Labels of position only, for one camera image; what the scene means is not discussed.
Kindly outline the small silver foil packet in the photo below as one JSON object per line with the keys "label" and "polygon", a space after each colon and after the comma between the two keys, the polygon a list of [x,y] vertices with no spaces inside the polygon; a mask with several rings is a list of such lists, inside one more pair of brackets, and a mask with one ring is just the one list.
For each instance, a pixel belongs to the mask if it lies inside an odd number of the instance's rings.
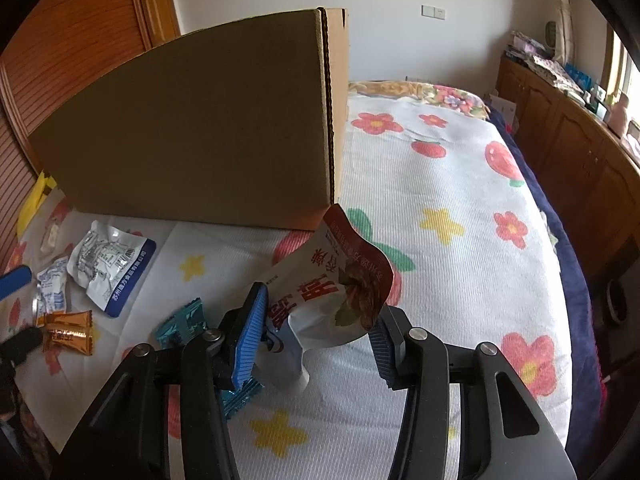
{"label": "small silver foil packet", "polygon": [[35,326],[43,326],[49,314],[67,312],[67,257],[53,260],[36,276],[36,290],[32,298],[32,317]]}

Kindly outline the dark blue blanket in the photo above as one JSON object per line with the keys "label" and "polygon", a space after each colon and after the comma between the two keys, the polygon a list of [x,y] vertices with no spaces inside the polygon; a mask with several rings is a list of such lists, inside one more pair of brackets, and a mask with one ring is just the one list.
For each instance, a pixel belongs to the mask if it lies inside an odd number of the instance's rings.
{"label": "dark blue blanket", "polygon": [[588,478],[594,467],[596,446],[601,429],[605,394],[596,337],[592,326],[592,307],[585,275],[564,230],[559,215],[551,206],[533,170],[526,164],[521,150],[506,131],[506,121],[493,106],[488,107],[488,120],[497,128],[511,151],[518,169],[532,192],[538,208],[546,214],[551,234],[558,239],[555,245],[560,264],[570,343],[572,344],[572,409],[566,441],[566,452],[579,479]]}

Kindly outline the clutter on cabinet top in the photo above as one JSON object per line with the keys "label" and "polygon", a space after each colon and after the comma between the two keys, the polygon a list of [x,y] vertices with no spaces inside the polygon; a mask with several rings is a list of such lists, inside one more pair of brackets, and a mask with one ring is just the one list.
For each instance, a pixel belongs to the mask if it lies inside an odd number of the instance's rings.
{"label": "clutter on cabinet top", "polygon": [[572,102],[600,119],[601,106],[611,108],[626,96],[627,129],[639,132],[639,69],[611,26],[605,27],[603,44],[603,73],[594,80],[574,64],[555,61],[533,38],[512,35],[500,62],[497,91],[515,105],[512,132],[522,152],[536,162],[546,156],[561,104]]}

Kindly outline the silver blue foil pouch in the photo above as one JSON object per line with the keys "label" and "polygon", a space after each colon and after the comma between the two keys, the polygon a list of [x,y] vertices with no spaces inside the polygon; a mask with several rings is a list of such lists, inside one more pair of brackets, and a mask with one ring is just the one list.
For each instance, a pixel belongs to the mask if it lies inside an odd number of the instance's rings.
{"label": "silver blue foil pouch", "polygon": [[94,220],[66,270],[100,310],[118,318],[155,251],[154,240]]}

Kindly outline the brown cardboard box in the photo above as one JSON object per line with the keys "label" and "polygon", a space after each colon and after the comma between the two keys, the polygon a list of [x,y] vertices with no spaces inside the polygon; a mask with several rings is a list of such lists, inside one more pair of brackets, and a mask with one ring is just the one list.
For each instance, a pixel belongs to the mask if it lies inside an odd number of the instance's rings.
{"label": "brown cardboard box", "polygon": [[349,15],[273,13],[111,70],[30,137],[83,212],[313,230],[336,202]]}

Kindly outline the floral window curtain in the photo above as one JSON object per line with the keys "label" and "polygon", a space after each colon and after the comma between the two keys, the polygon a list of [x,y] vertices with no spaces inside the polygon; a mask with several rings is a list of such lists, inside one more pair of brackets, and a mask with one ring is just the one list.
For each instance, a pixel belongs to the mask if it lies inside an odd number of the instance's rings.
{"label": "floral window curtain", "polygon": [[574,62],[574,27],[570,0],[555,0],[555,55],[554,58],[562,65]]}

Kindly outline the wooden sideboard cabinet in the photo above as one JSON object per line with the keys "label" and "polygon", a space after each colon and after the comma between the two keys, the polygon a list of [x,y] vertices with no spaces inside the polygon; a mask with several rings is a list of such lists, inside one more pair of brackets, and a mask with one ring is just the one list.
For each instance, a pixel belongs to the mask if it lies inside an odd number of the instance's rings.
{"label": "wooden sideboard cabinet", "polygon": [[626,269],[639,255],[638,166],[585,107],[505,55],[496,89],[516,105],[515,142],[587,280]]}

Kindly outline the floral quilt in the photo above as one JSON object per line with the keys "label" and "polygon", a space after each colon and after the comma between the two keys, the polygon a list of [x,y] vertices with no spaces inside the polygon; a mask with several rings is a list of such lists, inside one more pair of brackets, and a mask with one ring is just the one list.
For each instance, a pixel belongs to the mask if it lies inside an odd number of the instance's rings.
{"label": "floral quilt", "polygon": [[364,96],[383,98],[411,98],[436,107],[455,110],[464,116],[487,120],[489,108],[476,94],[442,84],[420,81],[353,81],[349,90]]}

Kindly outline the yellow Pikachu plush toy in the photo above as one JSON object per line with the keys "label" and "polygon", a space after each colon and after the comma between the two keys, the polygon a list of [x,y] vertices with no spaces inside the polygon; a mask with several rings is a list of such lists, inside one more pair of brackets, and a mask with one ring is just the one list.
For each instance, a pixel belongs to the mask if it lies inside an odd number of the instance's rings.
{"label": "yellow Pikachu plush toy", "polygon": [[16,236],[21,238],[26,231],[29,223],[34,218],[34,215],[38,212],[38,209],[46,200],[47,196],[58,185],[56,181],[47,174],[45,171],[41,171],[36,183],[27,194],[23,206],[18,213],[16,222]]}

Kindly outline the teal candy wrapper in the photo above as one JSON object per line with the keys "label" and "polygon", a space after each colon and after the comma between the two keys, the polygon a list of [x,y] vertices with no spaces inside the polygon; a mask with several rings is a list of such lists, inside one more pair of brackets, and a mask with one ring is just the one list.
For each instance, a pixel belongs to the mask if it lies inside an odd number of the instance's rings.
{"label": "teal candy wrapper", "polygon": [[[183,361],[192,361],[188,370],[198,375],[200,386],[215,383],[215,374],[210,371],[210,351],[207,348],[215,349],[217,344],[204,339],[208,330],[202,300],[195,298],[160,322],[153,333],[163,350],[182,349]],[[262,390],[264,386],[254,376],[250,376],[242,386],[234,390],[218,389],[218,406],[226,421],[246,408]]]}

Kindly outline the floral white bed sheet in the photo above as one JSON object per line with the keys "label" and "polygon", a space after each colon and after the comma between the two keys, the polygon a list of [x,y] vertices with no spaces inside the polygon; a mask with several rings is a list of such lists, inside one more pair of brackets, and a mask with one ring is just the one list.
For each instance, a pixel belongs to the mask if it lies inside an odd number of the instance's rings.
{"label": "floral white bed sheet", "polygon": [[[457,91],[444,102],[354,93],[341,205],[386,255],[390,302],[448,344],[498,346],[565,439],[572,350],[556,239],[511,151]],[[128,350],[193,298],[212,321],[306,240],[295,231],[127,217],[111,225],[156,252],[118,318],[94,312],[94,352],[32,352],[17,370],[18,421],[38,465],[53,455]],[[367,339],[309,351],[299,394],[265,388],[230,424],[245,479],[383,479],[405,396],[386,387]]]}

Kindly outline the orange candy wrapper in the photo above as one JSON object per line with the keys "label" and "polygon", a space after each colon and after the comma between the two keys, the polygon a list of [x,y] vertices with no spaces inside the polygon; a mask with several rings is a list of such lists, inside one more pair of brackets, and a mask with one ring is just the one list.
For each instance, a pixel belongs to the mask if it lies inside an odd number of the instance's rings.
{"label": "orange candy wrapper", "polygon": [[36,325],[38,327],[46,326],[52,323],[78,326],[81,328],[91,328],[92,312],[53,312],[38,316],[38,318],[36,318]]}
{"label": "orange candy wrapper", "polygon": [[83,354],[93,355],[93,334],[91,328],[52,325],[44,331],[47,347],[61,346]]}

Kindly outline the wooden louvered wardrobe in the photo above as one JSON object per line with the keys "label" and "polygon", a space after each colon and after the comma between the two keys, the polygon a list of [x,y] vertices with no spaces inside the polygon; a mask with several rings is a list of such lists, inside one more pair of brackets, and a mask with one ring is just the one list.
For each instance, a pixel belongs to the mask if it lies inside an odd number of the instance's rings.
{"label": "wooden louvered wardrobe", "polygon": [[30,135],[109,70],[180,34],[174,0],[38,0],[1,52],[1,262],[42,169]]}

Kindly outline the pink bottle on cabinet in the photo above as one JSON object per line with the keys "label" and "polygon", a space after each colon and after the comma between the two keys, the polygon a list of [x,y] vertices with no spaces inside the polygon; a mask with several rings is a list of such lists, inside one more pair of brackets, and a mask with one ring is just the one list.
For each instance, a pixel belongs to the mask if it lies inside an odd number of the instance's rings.
{"label": "pink bottle on cabinet", "polygon": [[628,129],[628,104],[628,96],[625,92],[622,92],[620,98],[612,105],[608,120],[606,121],[608,128],[619,138],[625,134]]}

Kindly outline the white red snack pouch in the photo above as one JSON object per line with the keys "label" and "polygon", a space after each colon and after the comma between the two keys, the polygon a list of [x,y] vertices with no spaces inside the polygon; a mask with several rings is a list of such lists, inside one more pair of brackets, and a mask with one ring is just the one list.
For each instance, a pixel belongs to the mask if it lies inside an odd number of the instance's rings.
{"label": "white red snack pouch", "polygon": [[314,232],[292,231],[277,244],[268,288],[258,379],[287,393],[304,391],[304,353],[348,344],[375,324],[393,285],[384,252],[368,242],[333,205]]}

